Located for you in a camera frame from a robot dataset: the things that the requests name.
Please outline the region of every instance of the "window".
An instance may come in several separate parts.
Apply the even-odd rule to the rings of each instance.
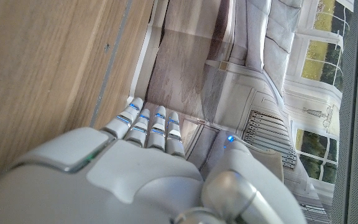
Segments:
[[[350,10],[335,0],[319,0],[313,28],[345,37],[351,15]]]
[[[335,139],[298,129],[295,147],[309,177],[335,184],[338,147]]]
[[[341,48],[336,44],[309,41],[301,77],[334,85],[342,92],[341,56]]]

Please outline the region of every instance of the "robotic finger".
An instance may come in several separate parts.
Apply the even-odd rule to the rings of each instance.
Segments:
[[[142,107],[143,100],[135,98],[123,112],[111,120],[102,130],[111,133],[115,138],[122,139],[135,121]]]
[[[132,142],[139,147],[144,147],[147,127],[149,125],[149,117],[150,111],[148,109],[142,110],[133,127],[131,127],[131,130],[127,133],[125,140]]]
[[[173,156],[185,158],[185,148],[183,147],[180,136],[179,117],[176,112],[169,114],[165,152]]]
[[[147,148],[156,148],[165,152],[165,107],[158,106],[152,121]]]

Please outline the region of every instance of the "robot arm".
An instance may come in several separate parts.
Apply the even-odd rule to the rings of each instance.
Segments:
[[[102,130],[76,129],[20,157],[0,179],[0,223],[305,222],[244,142],[230,138],[204,182],[184,159],[178,115],[142,105],[136,98]]]
[[[203,205],[239,223],[306,223],[292,193],[246,145],[228,137],[223,157],[204,183]]]

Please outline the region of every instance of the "wooden surface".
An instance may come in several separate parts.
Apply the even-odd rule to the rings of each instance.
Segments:
[[[213,121],[224,74],[204,65],[220,0],[170,1],[147,100]]]
[[[124,107],[152,1],[130,5],[102,100],[108,113],[99,114],[97,126]],[[33,147],[90,124],[127,6],[0,0],[0,173]]]

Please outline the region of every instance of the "radiator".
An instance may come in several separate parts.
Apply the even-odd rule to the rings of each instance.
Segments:
[[[261,150],[272,149],[281,153],[283,166],[295,168],[296,154],[282,119],[251,111],[242,139]]]

